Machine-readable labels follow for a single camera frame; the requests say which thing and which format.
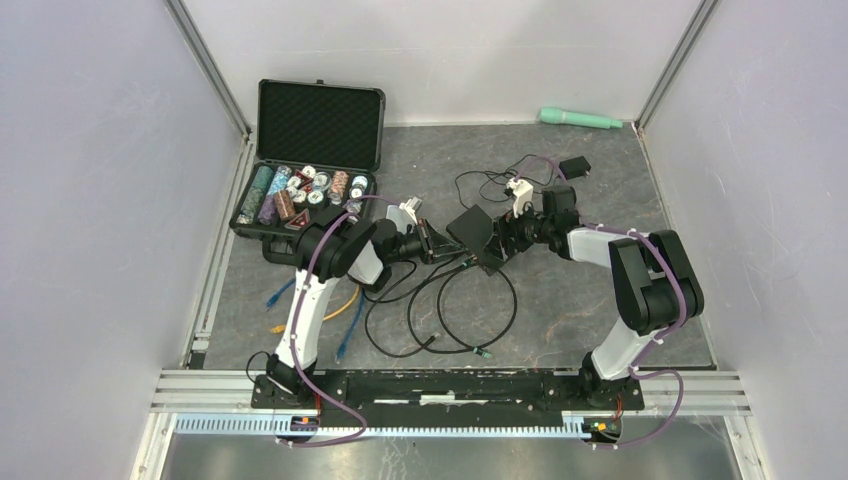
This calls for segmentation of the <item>black router box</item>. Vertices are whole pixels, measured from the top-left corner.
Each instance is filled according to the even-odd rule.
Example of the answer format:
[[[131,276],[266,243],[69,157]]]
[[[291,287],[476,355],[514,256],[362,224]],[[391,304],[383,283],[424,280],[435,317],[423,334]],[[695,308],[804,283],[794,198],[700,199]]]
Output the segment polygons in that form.
[[[474,205],[448,223],[449,236],[466,247],[476,264],[488,275],[493,276],[501,269],[485,269],[480,265],[483,247],[495,233],[496,222],[480,206]]]

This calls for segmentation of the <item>white network switch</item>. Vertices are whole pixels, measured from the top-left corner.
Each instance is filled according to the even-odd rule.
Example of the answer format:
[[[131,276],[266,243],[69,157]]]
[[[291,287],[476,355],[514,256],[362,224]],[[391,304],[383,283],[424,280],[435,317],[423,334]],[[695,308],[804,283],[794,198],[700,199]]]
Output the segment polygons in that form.
[[[408,213],[398,205],[389,205],[386,209],[386,218],[390,220],[396,227],[399,233],[406,234],[410,225],[414,221]]]

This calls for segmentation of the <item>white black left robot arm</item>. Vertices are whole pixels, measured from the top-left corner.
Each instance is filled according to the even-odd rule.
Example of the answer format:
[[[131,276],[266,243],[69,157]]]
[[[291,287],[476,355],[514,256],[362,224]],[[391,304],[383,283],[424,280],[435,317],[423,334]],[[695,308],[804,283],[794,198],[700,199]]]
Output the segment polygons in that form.
[[[289,263],[296,268],[293,304],[283,337],[266,363],[266,376],[278,397],[295,408],[313,397],[310,375],[318,359],[320,329],[342,278],[380,289],[394,263],[435,264],[466,252],[425,219],[404,226],[389,218],[372,222],[340,206],[319,212],[300,228],[291,246]]]

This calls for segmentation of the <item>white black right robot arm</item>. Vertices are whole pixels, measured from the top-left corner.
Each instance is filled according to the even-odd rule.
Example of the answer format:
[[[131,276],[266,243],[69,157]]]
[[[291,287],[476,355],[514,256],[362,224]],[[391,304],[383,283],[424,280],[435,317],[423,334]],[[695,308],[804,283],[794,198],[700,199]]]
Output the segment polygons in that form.
[[[493,220],[478,258],[490,271],[533,245],[558,257],[609,269],[618,318],[604,341],[588,353],[579,370],[577,392],[591,408],[602,408],[654,344],[701,313],[704,297],[679,236],[672,230],[642,233],[584,223],[569,186],[542,193],[533,206],[529,182],[511,179],[512,206]]]

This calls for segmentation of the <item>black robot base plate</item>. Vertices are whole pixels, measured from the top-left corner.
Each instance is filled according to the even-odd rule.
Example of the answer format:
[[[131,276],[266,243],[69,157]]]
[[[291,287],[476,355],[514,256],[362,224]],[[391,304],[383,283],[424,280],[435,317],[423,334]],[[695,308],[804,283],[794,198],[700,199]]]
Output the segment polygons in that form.
[[[317,407],[320,426],[373,429],[554,427],[564,412],[641,411],[645,402],[638,381],[583,396],[580,375],[556,369],[340,370],[317,371],[301,400],[283,395],[264,375],[254,381],[255,409]]]

